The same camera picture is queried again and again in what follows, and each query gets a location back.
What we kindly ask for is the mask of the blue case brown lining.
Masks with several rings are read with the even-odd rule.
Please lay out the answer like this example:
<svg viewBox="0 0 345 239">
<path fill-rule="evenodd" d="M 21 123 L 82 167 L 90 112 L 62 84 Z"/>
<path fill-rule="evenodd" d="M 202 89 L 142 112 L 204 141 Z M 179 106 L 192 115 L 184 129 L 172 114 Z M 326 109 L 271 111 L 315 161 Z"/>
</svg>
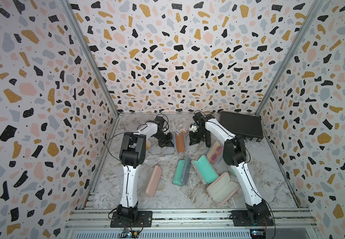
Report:
<svg viewBox="0 0 345 239">
<path fill-rule="evenodd" d="M 183 132 L 176 132 L 174 135 L 174 147 L 177 153 L 186 152 L 186 138 Z"/>
</svg>

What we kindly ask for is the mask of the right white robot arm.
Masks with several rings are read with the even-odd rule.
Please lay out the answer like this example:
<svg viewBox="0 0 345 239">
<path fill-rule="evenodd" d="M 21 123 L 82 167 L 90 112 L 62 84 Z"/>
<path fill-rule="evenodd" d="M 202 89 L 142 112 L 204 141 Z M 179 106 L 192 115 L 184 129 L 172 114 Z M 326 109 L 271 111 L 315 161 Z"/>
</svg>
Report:
<svg viewBox="0 0 345 239">
<path fill-rule="evenodd" d="M 222 126 L 212 115 L 202 112 L 194 113 L 194 123 L 189 129 L 189 144 L 195 145 L 201 141 L 209 147 L 211 135 L 223 142 L 223 160 L 236 173 L 239 184 L 245 196 L 248 220 L 257 224 L 270 216 L 268 203 L 259 194 L 247 164 L 247 149 L 244 138 L 236 135 Z"/>
</svg>

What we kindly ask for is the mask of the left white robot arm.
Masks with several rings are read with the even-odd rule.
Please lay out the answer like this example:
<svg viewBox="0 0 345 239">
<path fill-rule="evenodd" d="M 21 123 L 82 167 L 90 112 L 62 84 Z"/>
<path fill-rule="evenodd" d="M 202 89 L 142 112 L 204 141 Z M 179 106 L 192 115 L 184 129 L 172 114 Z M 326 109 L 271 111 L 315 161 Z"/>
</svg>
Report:
<svg viewBox="0 0 345 239">
<path fill-rule="evenodd" d="M 138 174 L 146 156 L 146 141 L 154 137 L 158 146 L 174 147 L 172 133 L 168 132 L 168 119 L 159 114 L 139 126 L 137 131 L 124 133 L 119 159 L 124 170 L 124 185 L 121 201 L 117 207 L 120 219 L 133 225 L 138 219 Z"/>
</svg>

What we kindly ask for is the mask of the case with purple glasses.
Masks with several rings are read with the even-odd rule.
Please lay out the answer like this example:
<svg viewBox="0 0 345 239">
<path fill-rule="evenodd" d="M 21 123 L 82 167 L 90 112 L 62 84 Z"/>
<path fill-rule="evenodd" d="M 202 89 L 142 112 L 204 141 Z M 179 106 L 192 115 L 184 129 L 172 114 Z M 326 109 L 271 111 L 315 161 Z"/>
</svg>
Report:
<svg viewBox="0 0 345 239">
<path fill-rule="evenodd" d="M 224 146 L 219 142 L 214 142 L 213 145 L 209 148 L 206 158 L 211 164 L 216 164 L 219 160 L 222 159 Z"/>
</svg>

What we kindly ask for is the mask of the mint open glasses case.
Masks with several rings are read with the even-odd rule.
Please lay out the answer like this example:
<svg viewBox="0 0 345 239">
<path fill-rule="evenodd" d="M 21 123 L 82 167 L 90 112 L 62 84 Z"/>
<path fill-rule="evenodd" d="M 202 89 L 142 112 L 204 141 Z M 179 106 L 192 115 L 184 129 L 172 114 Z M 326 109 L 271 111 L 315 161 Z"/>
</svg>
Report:
<svg viewBox="0 0 345 239">
<path fill-rule="evenodd" d="M 214 170 L 205 155 L 202 155 L 198 160 L 191 161 L 191 164 L 203 184 L 211 184 L 218 179 L 218 173 Z"/>
</svg>

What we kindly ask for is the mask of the grey case mint lining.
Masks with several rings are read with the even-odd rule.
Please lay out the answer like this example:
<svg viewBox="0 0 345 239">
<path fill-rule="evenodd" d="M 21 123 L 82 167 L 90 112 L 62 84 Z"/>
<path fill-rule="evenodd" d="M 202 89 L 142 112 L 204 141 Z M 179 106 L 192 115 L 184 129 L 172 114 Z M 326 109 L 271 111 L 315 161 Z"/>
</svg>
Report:
<svg viewBox="0 0 345 239">
<path fill-rule="evenodd" d="M 187 156 L 184 160 L 178 161 L 173 184 L 178 186 L 185 186 L 187 184 L 190 166 L 191 158 L 189 156 Z"/>
</svg>

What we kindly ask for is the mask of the pink closed glasses case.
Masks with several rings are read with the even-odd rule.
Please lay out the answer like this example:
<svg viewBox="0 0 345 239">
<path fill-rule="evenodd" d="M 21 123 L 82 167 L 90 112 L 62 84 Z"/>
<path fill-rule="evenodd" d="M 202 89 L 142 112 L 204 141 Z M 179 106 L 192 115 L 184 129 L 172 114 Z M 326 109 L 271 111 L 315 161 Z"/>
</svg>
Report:
<svg viewBox="0 0 345 239">
<path fill-rule="evenodd" d="M 143 197 L 152 198 L 154 197 L 158 183 L 160 181 L 162 174 L 162 169 L 159 165 L 156 165 L 154 168 L 151 168 L 148 172 L 146 180 L 141 191 Z"/>
</svg>

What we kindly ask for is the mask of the pink open glasses case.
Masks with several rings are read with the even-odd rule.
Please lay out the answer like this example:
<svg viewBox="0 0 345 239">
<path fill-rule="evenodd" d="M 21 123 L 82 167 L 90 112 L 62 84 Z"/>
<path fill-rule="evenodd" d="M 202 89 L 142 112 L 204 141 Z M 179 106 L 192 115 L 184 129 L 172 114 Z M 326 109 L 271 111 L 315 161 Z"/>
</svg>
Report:
<svg viewBox="0 0 345 239">
<path fill-rule="evenodd" d="M 207 193 L 216 204 L 223 205 L 239 188 L 239 183 L 232 181 L 229 173 L 224 172 L 207 187 Z"/>
</svg>

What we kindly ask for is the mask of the playing card box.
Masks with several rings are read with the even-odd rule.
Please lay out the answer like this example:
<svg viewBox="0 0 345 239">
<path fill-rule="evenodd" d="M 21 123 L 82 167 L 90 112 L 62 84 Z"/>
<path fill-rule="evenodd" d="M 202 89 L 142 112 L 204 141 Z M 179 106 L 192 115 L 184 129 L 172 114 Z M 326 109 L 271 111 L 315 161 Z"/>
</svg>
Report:
<svg viewBox="0 0 345 239">
<path fill-rule="evenodd" d="M 177 133 L 184 133 L 185 135 L 189 134 L 189 129 L 187 129 L 186 127 L 184 127 L 183 125 L 179 125 L 176 129 Z"/>
</svg>

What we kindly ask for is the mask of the black briefcase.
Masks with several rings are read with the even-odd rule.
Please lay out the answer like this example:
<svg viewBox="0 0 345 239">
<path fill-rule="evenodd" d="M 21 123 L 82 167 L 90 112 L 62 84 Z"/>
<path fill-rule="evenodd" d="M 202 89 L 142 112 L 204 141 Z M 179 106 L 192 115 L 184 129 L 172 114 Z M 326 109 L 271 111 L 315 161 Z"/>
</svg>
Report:
<svg viewBox="0 0 345 239">
<path fill-rule="evenodd" d="M 245 140 L 260 142 L 264 138 L 262 123 L 258 116 L 232 112 L 221 112 L 220 124 Z"/>
</svg>

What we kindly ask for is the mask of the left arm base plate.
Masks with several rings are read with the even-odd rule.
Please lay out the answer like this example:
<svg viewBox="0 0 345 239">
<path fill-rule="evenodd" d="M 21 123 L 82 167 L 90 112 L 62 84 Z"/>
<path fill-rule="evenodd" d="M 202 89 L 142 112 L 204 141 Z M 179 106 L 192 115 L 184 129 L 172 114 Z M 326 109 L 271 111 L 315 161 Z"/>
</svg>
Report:
<svg viewBox="0 0 345 239">
<path fill-rule="evenodd" d="M 121 216 L 117 212 L 112 215 L 111 228 L 150 228 L 152 224 L 152 211 L 138 211 L 136 217 Z"/>
</svg>

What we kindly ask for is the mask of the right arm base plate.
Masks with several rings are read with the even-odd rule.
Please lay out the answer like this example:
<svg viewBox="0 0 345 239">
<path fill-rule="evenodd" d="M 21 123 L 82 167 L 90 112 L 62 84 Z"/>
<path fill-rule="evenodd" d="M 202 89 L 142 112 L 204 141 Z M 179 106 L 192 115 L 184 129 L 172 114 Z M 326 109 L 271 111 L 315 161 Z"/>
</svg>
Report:
<svg viewBox="0 0 345 239">
<path fill-rule="evenodd" d="M 235 227 L 263 227 L 274 226 L 275 224 L 270 214 L 256 216 L 249 210 L 233 210 L 229 219 L 232 220 Z"/>
</svg>

